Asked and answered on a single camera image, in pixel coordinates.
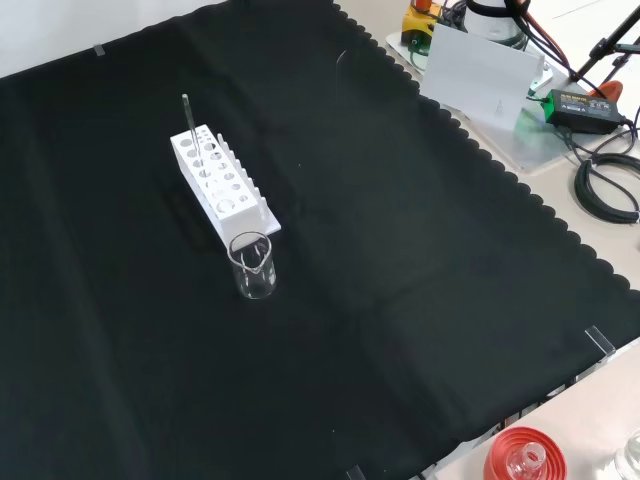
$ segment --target glass beaker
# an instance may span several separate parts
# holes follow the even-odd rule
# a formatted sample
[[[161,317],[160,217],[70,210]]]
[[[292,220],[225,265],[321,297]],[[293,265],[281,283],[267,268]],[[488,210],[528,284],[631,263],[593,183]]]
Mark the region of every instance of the glass beaker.
[[[624,480],[640,479],[640,430],[634,432],[627,444],[616,452],[614,462]]]
[[[271,295],[276,288],[276,270],[269,237],[258,232],[241,233],[231,240],[227,254],[242,295],[252,300]]]

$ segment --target black stand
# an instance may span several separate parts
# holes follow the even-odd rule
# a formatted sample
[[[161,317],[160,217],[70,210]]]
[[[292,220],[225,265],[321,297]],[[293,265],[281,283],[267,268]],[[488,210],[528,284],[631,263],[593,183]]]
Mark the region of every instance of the black stand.
[[[593,47],[589,53],[589,60],[585,63],[576,75],[572,75],[573,80],[584,77],[591,68],[602,60],[605,56],[612,53],[624,53],[613,62],[614,69],[607,76],[605,82],[608,82],[628,61],[629,57],[634,53],[640,53],[640,38],[633,45],[618,43],[620,39],[640,20],[640,6],[636,8],[631,15],[620,25],[609,38],[603,38]]]

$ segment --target red lid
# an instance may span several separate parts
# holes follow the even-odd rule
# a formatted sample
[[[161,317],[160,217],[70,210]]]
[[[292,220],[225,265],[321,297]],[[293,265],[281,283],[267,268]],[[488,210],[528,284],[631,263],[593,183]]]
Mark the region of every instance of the red lid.
[[[484,480],[510,480],[507,458],[529,442],[542,445],[547,453],[544,480],[566,480],[567,462],[558,445],[544,433],[529,427],[514,427],[498,435],[484,464]]]

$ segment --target power adapter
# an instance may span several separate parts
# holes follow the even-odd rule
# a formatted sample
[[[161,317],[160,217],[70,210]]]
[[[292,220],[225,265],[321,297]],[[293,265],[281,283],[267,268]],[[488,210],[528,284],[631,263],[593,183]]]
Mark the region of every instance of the power adapter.
[[[551,90],[542,100],[542,108],[547,123],[576,133],[604,135],[626,120],[616,102],[562,90]]]

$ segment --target white test tube rack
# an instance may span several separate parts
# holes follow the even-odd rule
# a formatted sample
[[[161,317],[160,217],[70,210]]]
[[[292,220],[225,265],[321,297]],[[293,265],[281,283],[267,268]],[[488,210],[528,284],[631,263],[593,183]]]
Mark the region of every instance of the white test tube rack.
[[[191,131],[171,137],[180,171],[228,248],[245,232],[270,235],[280,230],[260,190],[253,184],[222,135],[215,138],[206,125],[196,128],[200,155]]]

